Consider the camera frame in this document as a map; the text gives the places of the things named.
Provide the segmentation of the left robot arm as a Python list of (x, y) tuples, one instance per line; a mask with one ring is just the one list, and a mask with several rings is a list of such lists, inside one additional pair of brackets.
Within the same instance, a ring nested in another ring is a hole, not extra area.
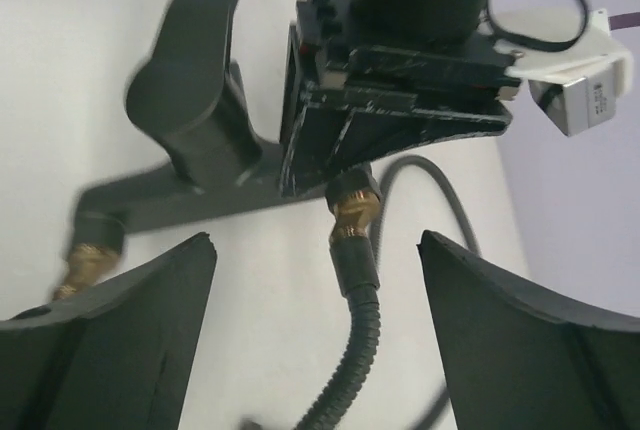
[(486, 0), (298, 0), (279, 190), (433, 143), (498, 136), (515, 60), (479, 30)]

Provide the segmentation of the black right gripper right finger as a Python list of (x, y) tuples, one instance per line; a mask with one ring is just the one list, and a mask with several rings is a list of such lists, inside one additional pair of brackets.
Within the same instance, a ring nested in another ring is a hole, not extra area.
[(460, 429), (636, 429), (639, 320), (426, 231), (418, 246)]

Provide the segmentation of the dark grey faucet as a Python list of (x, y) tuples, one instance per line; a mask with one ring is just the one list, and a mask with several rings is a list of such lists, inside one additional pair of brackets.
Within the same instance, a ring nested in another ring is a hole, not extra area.
[(336, 219), (332, 241), (365, 235), (380, 208), (378, 184), (367, 162), (338, 155), (355, 117), (313, 108), (314, 92), (333, 102), (345, 80), (320, 70), (319, 49), (292, 25), (280, 136), (259, 136), (231, 57), (238, 2), (169, 1), (125, 96), (129, 120), (168, 160), (79, 194), (54, 299), (98, 283), (118, 265), (126, 238), (145, 231), (321, 197)]

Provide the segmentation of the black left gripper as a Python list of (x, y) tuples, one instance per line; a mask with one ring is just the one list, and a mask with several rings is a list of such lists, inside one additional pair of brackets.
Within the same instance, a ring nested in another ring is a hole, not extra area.
[[(474, 30), (462, 42), (407, 41), (362, 22), (351, 0), (297, 0), (288, 44), (286, 105), (297, 105), (305, 89), (509, 100), (520, 87), (507, 74), (515, 58), (498, 52), (489, 36)], [(425, 145), (499, 136), (511, 122), (499, 101), (387, 113), (305, 105), (286, 144), (279, 192), (303, 196), (354, 167)]]

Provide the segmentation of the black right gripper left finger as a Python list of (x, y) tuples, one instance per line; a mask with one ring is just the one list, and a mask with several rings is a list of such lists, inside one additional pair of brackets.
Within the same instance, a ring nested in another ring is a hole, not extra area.
[(2, 321), (2, 428), (177, 428), (216, 262), (198, 233)]

